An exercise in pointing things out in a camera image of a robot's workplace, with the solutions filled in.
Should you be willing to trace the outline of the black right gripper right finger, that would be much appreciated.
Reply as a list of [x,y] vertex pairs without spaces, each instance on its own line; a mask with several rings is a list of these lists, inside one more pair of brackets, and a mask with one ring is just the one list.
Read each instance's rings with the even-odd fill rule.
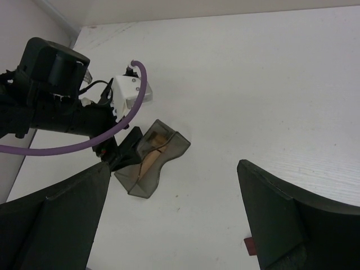
[[359,269],[359,207],[237,166],[260,269]]

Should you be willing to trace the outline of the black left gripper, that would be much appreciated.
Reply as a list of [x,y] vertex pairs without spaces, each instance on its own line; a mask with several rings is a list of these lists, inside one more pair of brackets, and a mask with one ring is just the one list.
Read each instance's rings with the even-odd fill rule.
[[[89,63],[58,43],[28,40],[17,68],[1,74],[1,136],[23,138],[33,128],[93,138],[112,128],[115,116],[104,96],[88,105],[79,98]],[[115,144],[108,158],[112,172],[142,161],[137,151],[142,138],[135,126]]]

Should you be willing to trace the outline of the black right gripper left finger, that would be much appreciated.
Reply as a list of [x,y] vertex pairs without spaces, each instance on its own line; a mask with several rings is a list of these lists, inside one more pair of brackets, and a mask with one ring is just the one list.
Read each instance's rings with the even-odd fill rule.
[[1,204],[1,269],[86,269],[110,176],[98,163]]

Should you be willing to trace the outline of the smoky transparent plastic bin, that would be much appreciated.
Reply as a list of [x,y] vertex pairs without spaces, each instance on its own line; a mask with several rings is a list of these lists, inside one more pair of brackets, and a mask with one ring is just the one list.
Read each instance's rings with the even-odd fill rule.
[[[166,145],[154,148],[150,145],[150,136],[153,132],[167,137]],[[160,172],[163,165],[171,160],[181,157],[190,147],[191,142],[170,126],[159,119],[155,120],[140,140],[137,151],[142,159],[139,164],[130,165],[115,171],[114,176],[123,185],[131,196],[148,199],[155,192],[160,181]],[[139,179],[141,164],[148,153],[154,150],[162,152],[153,166],[142,179]]]

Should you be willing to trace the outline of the striped light wood block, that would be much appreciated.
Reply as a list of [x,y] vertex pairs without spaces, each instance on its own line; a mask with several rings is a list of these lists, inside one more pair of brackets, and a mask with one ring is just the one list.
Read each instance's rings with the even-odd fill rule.
[[154,148],[163,147],[167,141],[167,137],[160,133],[153,132],[150,136],[150,145]]

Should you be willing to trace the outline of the dark red wood block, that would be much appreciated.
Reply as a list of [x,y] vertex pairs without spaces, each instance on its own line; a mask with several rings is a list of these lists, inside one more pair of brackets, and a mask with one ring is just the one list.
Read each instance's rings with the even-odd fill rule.
[[244,244],[247,249],[249,256],[257,256],[257,251],[255,247],[255,242],[252,237],[248,237],[244,239]]

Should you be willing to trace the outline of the plain light wood block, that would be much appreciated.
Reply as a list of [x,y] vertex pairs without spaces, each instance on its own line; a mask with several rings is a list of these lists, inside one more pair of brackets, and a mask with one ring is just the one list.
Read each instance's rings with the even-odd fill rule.
[[146,155],[146,157],[144,158],[144,160],[141,164],[141,169],[139,171],[139,179],[142,179],[144,177],[144,175],[153,166],[153,164],[160,157],[161,154],[162,154],[161,151],[154,150]]

